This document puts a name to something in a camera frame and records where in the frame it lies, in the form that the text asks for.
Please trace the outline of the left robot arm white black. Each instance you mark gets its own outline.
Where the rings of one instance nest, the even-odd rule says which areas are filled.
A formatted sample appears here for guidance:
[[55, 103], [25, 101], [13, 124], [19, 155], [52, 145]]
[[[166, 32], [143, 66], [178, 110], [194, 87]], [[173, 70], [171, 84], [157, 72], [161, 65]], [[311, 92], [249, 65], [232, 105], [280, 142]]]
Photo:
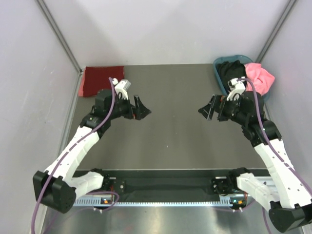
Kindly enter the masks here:
[[135, 96], [134, 101], [131, 104], [122, 91], [104, 89], [98, 92], [90, 113], [82, 119], [60, 156], [45, 171], [37, 171], [33, 176], [38, 205], [64, 214], [82, 196], [94, 190], [102, 194], [109, 191], [111, 182], [99, 170], [93, 169], [80, 177], [74, 177], [74, 173], [90, 149], [110, 128], [112, 120], [119, 117], [142, 120], [151, 113], [139, 96]]

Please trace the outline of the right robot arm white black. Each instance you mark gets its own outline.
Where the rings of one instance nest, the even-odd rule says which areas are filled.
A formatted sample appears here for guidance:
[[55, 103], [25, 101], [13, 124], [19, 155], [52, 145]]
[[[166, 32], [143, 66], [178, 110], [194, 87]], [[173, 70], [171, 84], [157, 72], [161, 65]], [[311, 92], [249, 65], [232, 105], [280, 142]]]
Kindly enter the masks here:
[[248, 193], [268, 212], [274, 227], [284, 233], [311, 224], [312, 194], [296, 173], [277, 126], [265, 118], [263, 107], [261, 94], [246, 91], [233, 99], [213, 95], [198, 112], [207, 120], [217, 113], [218, 121], [231, 120], [241, 126], [243, 135], [264, 162], [275, 190], [246, 168], [229, 172], [228, 188], [233, 193]]

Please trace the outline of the dark red t-shirt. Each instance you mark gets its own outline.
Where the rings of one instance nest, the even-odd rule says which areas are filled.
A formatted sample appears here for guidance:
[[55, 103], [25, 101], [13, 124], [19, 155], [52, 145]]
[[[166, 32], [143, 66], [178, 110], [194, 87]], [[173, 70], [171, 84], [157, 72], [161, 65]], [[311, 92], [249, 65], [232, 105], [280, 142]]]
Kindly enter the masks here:
[[84, 98], [95, 96], [102, 89], [110, 89], [109, 78], [124, 79], [124, 67], [86, 67], [82, 74]]

